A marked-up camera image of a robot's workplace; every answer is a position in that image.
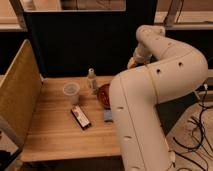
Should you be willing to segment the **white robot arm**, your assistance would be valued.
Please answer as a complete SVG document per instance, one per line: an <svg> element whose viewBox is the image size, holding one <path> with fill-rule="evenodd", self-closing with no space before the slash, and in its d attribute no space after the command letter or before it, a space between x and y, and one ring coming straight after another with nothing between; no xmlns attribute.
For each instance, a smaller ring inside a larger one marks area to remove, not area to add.
<svg viewBox="0 0 213 171"><path fill-rule="evenodd" d="M134 57L153 63L117 74L109 101L125 171L175 171L155 106L195 91L207 78L208 63L193 46L165 36L162 26L142 25L136 31Z"/></svg>

